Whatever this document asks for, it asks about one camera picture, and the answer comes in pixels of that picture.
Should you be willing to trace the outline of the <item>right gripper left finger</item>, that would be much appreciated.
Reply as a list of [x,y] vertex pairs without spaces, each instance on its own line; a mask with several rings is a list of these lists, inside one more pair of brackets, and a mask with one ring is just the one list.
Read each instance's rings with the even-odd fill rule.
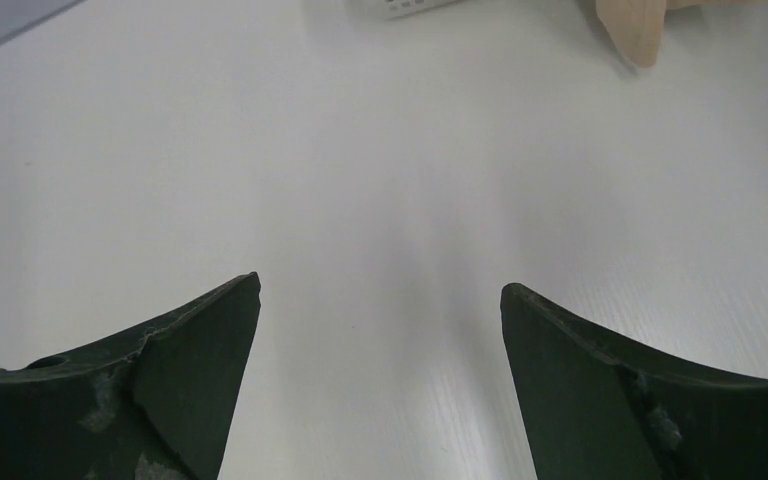
[[215,479],[260,312],[256,273],[0,368],[0,479]]

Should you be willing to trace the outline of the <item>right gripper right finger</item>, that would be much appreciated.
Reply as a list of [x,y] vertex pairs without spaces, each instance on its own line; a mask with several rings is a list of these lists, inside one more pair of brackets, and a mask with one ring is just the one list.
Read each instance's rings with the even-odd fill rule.
[[685,360],[518,283],[503,341],[541,479],[768,479],[768,379]]

